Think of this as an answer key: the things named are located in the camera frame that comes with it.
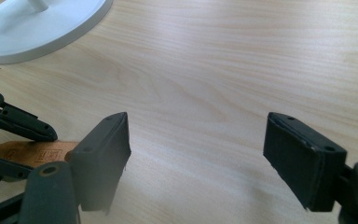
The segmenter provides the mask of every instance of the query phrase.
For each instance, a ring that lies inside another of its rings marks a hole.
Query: white round base
[[[28,0],[0,4],[0,63],[20,63],[49,54],[92,29],[113,0],[44,0],[37,12]]]

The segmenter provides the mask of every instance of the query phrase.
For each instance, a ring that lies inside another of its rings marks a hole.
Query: light wood grain surface
[[[62,141],[129,113],[111,212],[82,223],[337,223],[339,204],[305,211],[262,152],[275,111],[358,161],[358,1],[115,0],[73,44],[0,65],[0,92]]]

